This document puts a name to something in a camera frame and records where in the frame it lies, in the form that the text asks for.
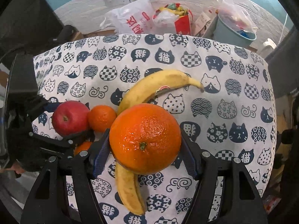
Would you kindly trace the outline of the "person's left hand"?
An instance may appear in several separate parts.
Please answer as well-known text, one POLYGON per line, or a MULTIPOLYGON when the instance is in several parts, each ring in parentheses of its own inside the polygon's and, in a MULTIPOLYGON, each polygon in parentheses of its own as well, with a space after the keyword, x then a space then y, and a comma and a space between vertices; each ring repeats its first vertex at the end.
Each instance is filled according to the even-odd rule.
POLYGON ((14 171, 16 174, 21 175, 26 172, 18 162, 13 163, 10 168, 1 169, 0 173, 4 173, 6 171, 14 171))

